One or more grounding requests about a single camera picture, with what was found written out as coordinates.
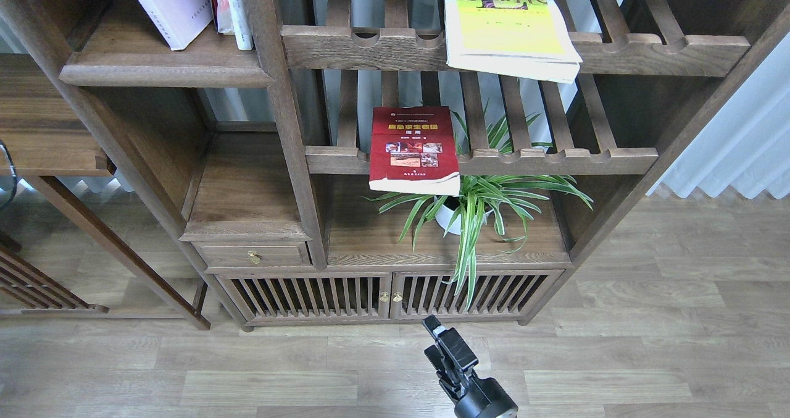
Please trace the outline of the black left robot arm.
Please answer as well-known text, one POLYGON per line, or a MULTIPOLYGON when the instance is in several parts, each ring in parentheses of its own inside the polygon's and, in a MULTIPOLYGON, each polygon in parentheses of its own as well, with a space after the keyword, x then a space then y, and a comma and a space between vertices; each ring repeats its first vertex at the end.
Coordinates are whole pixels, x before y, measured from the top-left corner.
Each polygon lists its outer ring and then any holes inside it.
POLYGON ((1 204, 1 210, 5 210, 11 203, 14 201, 17 195, 18 184, 20 181, 20 177, 17 173, 16 165, 14 164, 14 160, 10 154, 10 150, 8 145, 1 140, 1 149, 6 160, 7 169, 9 171, 9 176, 4 178, 5 180, 9 181, 9 195, 7 196, 6 200, 1 204))

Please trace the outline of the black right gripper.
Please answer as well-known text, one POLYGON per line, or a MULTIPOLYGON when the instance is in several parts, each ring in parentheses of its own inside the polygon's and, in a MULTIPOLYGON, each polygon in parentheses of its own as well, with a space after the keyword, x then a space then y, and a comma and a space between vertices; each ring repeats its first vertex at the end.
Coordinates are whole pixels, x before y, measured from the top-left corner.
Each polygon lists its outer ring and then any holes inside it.
POLYGON ((435 343, 424 350, 451 401, 457 417, 516 417, 518 407, 495 378, 465 379, 478 364, 475 353, 455 328, 446 328, 435 315, 423 319, 435 343))

